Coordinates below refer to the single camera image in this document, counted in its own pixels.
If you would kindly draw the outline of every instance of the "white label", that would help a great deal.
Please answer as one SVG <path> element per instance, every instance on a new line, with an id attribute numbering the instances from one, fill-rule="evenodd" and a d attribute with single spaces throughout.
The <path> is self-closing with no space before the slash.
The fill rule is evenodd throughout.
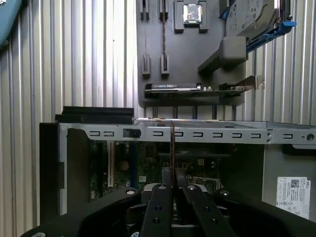
<path id="1" fill-rule="evenodd" d="M 263 0 L 236 0 L 226 20 L 226 36 L 238 36 L 261 15 Z"/>
<path id="2" fill-rule="evenodd" d="M 278 177 L 276 206 L 309 219 L 311 182 L 306 177 Z"/>
<path id="3" fill-rule="evenodd" d="M 146 176 L 139 176 L 138 182 L 145 183 L 146 182 Z"/>

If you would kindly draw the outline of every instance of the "green circuit board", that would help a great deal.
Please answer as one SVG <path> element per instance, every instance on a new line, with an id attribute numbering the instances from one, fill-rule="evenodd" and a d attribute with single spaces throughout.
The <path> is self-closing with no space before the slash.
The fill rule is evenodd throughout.
<path id="1" fill-rule="evenodd" d="M 175 167 L 185 170 L 188 183 L 204 185 L 210 193 L 221 187 L 218 159 L 199 152 L 179 152 Z M 91 200 L 122 187 L 143 190 L 162 182 L 162 168 L 170 166 L 169 144 L 154 142 L 90 141 Z"/>

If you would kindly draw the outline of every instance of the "silver chassis frame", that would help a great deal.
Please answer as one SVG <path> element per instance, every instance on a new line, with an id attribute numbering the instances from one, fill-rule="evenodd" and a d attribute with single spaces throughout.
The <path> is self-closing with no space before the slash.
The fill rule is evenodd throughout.
<path id="1" fill-rule="evenodd" d="M 171 125 L 175 127 L 175 142 L 291 144 L 297 149 L 316 149 L 316 126 L 274 122 L 236 122 L 218 120 L 146 119 L 133 125 L 59 124 L 59 162 L 64 162 L 67 177 L 68 129 L 81 129 L 91 140 L 170 142 Z M 123 136 L 124 129 L 139 129 L 140 138 Z M 60 214 L 67 213 L 67 179 L 60 190 Z"/>

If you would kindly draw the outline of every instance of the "hard drive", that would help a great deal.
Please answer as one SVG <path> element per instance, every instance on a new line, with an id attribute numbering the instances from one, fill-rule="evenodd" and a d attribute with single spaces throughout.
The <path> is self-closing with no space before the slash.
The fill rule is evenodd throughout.
<path id="1" fill-rule="evenodd" d="M 244 36 L 251 45 L 282 23 L 296 25 L 291 20 L 291 0 L 236 0 L 227 16 L 226 36 Z"/>

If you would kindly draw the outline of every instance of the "metal panel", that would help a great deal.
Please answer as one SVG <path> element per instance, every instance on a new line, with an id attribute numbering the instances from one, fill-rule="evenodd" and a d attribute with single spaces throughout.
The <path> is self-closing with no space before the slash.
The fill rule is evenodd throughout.
<path id="1" fill-rule="evenodd" d="M 292 0 L 292 9 L 298 26 L 246 63 L 265 88 L 238 107 L 198 107 L 198 119 L 316 125 L 316 2 Z M 135 1 L 29 0 L 9 41 L 0 52 L 0 236 L 15 237 L 39 221 L 39 122 L 64 105 L 134 107 L 139 118 L 172 118 L 173 109 L 138 105 Z M 178 118 L 193 111 L 180 107 Z"/>
<path id="2" fill-rule="evenodd" d="M 134 125 L 108 125 L 108 124 L 79 124 L 61 123 L 60 153 L 65 154 L 65 129 L 74 128 L 84 130 L 91 140 L 103 141 L 149 141 L 169 142 L 170 128 L 169 120 L 160 120 L 164 126 L 150 120 L 143 120 Z M 176 142 L 196 143 L 236 143 L 236 144 L 293 144 L 312 146 L 316 144 L 315 139 L 305 139 L 315 134 L 315 127 L 303 128 L 299 125 L 287 126 L 283 123 L 274 123 L 272 126 L 266 122 L 234 122 L 234 121 L 201 121 L 172 119 L 175 129 Z M 140 136 L 126 137 L 125 129 L 138 129 Z"/>
<path id="3" fill-rule="evenodd" d="M 262 201 L 271 205 L 277 202 L 278 177 L 307 177 L 311 181 L 310 220 L 316 222 L 316 162 L 315 156 L 289 156 L 282 153 L 281 146 L 266 146 L 264 154 Z"/>

